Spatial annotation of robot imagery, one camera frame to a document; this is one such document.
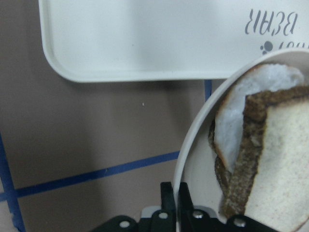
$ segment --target paw print logo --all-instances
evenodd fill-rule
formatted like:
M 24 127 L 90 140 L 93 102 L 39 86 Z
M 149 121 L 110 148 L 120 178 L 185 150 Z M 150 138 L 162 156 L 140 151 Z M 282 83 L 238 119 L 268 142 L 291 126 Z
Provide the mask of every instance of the paw print logo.
M 270 52 L 272 50 L 272 47 L 273 47 L 272 43 L 270 41 L 266 41 L 264 43 L 264 46 L 262 45 L 260 49 L 263 50 L 262 53 L 263 55 L 265 55 L 267 52 Z

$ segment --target bread slice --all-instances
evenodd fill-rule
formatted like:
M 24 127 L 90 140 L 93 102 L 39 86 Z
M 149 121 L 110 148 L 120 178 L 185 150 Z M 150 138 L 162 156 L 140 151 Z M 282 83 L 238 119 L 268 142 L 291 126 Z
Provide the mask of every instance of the bread slice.
M 300 70 L 281 64 L 254 66 L 241 76 L 224 97 L 215 117 L 214 145 L 225 168 L 233 173 L 242 138 L 245 96 L 307 85 Z
M 247 96 L 243 114 L 224 213 L 297 231 L 309 218 L 309 87 Z

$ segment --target brown crust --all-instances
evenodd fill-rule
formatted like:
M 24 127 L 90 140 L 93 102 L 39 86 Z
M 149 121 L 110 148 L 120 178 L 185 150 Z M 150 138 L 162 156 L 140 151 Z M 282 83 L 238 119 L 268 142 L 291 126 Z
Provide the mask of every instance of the brown crust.
M 294 87 L 277 92 L 264 91 L 246 97 L 242 142 L 224 200 L 224 213 L 228 218 L 245 213 L 263 149 L 267 108 L 298 101 L 308 95 L 309 87 Z
M 208 134 L 208 142 L 209 146 L 212 148 L 212 150 L 217 154 L 216 146 L 213 142 L 214 140 L 214 128 L 215 128 L 215 121 L 213 120 L 209 129 Z M 226 196 L 227 194 L 227 188 L 228 183 L 231 177 L 231 173 L 225 168 L 222 160 L 219 156 L 216 157 L 214 162 L 214 171 L 217 177 L 217 181 L 220 185 L 220 188 L 222 190 L 223 196 Z

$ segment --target black clamp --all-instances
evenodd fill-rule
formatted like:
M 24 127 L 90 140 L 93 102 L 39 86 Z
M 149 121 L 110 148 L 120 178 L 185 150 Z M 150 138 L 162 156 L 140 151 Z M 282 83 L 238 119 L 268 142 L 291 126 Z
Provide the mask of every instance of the black clamp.
M 180 232 L 277 232 L 249 217 L 235 215 L 226 224 L 193 206 L 188 185 L 180 184 L 178 194 Z M 161 209 L 137 223 L 128 216 L 116 216 L 91 232 L 176 232 L 176 205 L 170 182 L 161 183 Z

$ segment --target floor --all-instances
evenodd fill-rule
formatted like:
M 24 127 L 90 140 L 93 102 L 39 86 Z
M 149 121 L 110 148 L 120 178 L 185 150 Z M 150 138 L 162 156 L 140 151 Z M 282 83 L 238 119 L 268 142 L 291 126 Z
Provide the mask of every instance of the floor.
M 210 82 L 70 82 L 37 1 L 0 1 L 0 22 L 0 231 L 85 232 L 159 205 Z

